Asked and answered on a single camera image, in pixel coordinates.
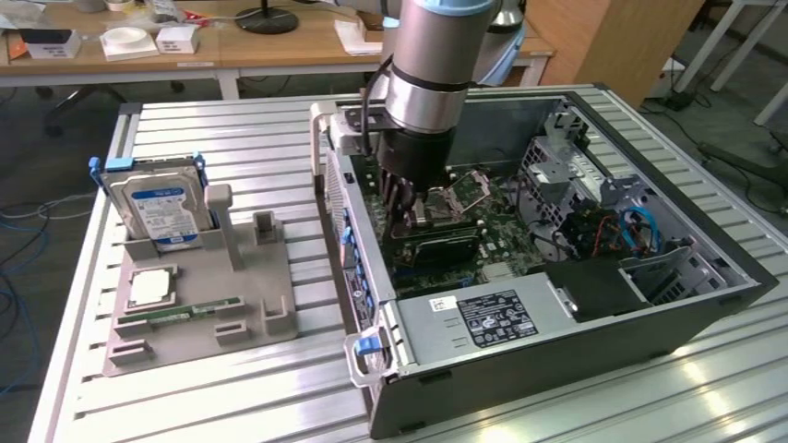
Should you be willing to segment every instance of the wooden cabinet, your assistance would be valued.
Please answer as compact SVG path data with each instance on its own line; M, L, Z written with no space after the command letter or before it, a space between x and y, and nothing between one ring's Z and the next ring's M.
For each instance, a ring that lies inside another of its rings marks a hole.
M541 85L604 83L637 106L703 0L528 0L525 15L555 47Z

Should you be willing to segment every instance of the aluminum workbench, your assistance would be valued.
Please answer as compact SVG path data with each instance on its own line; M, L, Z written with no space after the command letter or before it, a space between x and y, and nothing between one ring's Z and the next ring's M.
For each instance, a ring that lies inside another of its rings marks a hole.
M613 94L589 86L572 89L780 278L780 286L672 355L388 442L785 439L788 241ZM337 98L151 104L120 116L109 156L197 150L212 183L233 187L233 220L245 220L255 210L276 211L285 223L300 337L101 377L124 228L100 194L29 441L367 440L309 173L308 108ZM624 159L588 135L607 169L629 173Z

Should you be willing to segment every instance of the blue cable on floor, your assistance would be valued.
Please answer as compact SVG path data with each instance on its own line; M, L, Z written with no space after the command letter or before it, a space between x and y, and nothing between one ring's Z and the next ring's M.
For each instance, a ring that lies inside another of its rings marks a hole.
M49 244L49 235L41 229L36 229L36 228L21 228L19 226L13 226L11 224L3 223L1 221L0 221L0 226L4 227L4 228L7 228L7 229L11 229L12 231L20 231L23 233L40 233L39 249L36 250L36 252L33 253L33 255L25 261L23 261L23 263L20 263L19 265L16 265L15 267L3 270L3 272L5 273L5 275L11 275L11 274L19 272L20 270L23 270L23 268L27 265L29 265L33 261L36 261L36 259L40 257L40 255L44 252L44 249L47 248L47 245Z
M36 329L33 327L33 321L29 316L29 310L27 308L27 303L24 302L23 297L20 297L13 292L13 288L9 286L11 282L8 281L8 275L23 270L24 267L28 266L40 257L40 255L43 254L44 249L47 248L47 245L49 243L49 236L41 228L39 228L39 229L37 228L23 228L20 226L7 224L1 221L0 221L0 227L11 229L12 231L19 231L19 232L24 232L24 233L37 233L40 235L39 248L36 249L36 252L33 253L33 255L27 260L24 260L21 263L19 263L16 266L13 266L12 268L0 269L0 274L3 274L3 278L8 282L8 290L0 290L0 295L5 296L8 299L8 302L11 304L16 305L16 309L19 310L20 315L23 317L24 324L27 325L27 329L29 332L29 340L32 342L32 356L31 356L31 360L29 360L27 369L16 377L16 379L11 382L11 384L7 385L3 388L3 390L0 390L0 397L3 397L27 380L28 377L31 377L35 374L36 370L40 368L39 335L36 334Z
M17 309L23 315L24 323L27 324L27 329L29 331L29 338L33 344L33 356L31 358L29 364L27 369L24 370L23 374L16 377L16 379L11 382L8 386L3 390L0 390L0 397L5 395L23 381L32 375L36 369L40 367L40 344L39 344L39 336L36 334L36 329L33 327L33 321L29 317L29 311L27 310L27 303L24 300L16 296L16 293L9 291L0 291L0 294L4 295L9 301L16 303Z

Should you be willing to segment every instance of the metal case frame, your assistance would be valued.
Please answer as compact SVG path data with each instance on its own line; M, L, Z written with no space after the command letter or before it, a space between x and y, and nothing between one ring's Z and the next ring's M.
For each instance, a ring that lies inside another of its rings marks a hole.
M735 291L701 295L636 311L601 326L575 330L573 333L547 341L523 344L516 341L480 349L471 358L419 365L409 346L408 326L401 324L393 303L395 291L375 241L352 165L349 159L331 147L327 189L335 233L339 235L348 225L355 233L367 280L376 298L380 332L385 334L391 344L391 362L388 358L365 360L373 366L391 363L388 369L368 368L371 373L379 371L377 382L372 382L372 377L355 380L357 384L369 386L372 438L409 432L451 417L671 353L711 323L749 305L777 284L755 258L733 242L576 93L505 93L485 95L484 101L519 98L564 98L577 107L588 123L619 148L619 153L640 175L652 182L753 282L744 289L739 287ZM337 102L336 105L341 108L357 103ZM589 152L587 156L604 171ZM343 279L344 276L335 275L335 278Z

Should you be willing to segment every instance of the motherboard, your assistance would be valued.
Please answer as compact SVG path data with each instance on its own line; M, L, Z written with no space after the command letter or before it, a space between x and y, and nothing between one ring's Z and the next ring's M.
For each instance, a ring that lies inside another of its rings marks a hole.
M364 177L364 204L397 297L439 293L539 270L545 257L507 199L511 177L496 176L481 165L455 167L421 208L428 228L408 230L404 223L387 226L377 163L361 157L353 160Z

